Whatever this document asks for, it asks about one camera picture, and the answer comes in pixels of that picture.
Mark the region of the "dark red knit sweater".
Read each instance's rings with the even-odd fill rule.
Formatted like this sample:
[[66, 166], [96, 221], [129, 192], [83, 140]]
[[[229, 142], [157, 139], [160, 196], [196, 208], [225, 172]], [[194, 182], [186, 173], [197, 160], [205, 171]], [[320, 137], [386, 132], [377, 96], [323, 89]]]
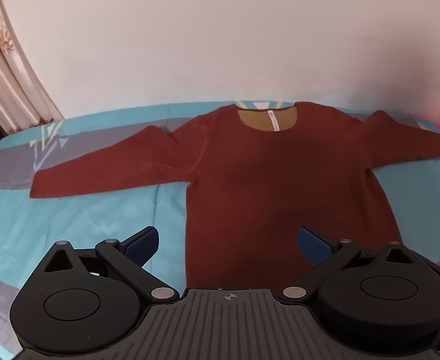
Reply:
[[184, 182], [187, 286], [278, 290], [309, 270], [296, 246], [301, 227], [368, 249], [399, 240], [374, 169], [439, 157], [440, 133], [384, 111], [361, 120], [311, 102], [278, 111], [230, 105], [40, 170], [30, 195]]

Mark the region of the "pink patterned curtain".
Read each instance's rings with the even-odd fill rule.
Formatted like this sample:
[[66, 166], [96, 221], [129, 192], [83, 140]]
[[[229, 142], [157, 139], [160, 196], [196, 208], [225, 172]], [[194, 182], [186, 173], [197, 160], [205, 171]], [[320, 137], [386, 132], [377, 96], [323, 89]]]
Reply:
[[0, 0], [0, 126], [6, 133], [61, 120], [63, 115], [29, 63]]

